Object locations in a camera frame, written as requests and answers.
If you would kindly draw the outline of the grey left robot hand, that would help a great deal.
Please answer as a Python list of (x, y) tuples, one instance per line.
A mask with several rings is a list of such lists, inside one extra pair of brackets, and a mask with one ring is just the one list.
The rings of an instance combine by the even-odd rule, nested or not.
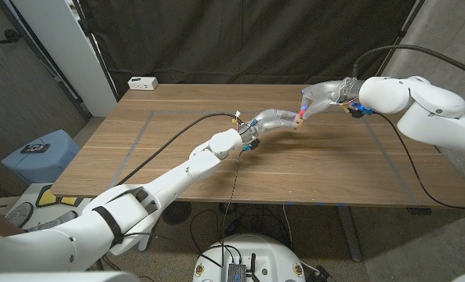
[(295, 117), (298, 113), (287, 110), (268, 109), (257, 114), (252, 120), (241, 125), (239, 134), (243, 143), (251, 143), (264, 132), (276, 128), (297, 128)]

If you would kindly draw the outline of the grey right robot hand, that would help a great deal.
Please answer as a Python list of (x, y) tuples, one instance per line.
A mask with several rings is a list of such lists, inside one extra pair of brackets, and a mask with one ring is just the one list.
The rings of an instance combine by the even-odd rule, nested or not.
[(307, 120), (310, 116), (325, 111), (330, 105), (356, 99), (364, 80), (344, 78), (339, 81), (324, 81), (303, 89), (300, 109)]

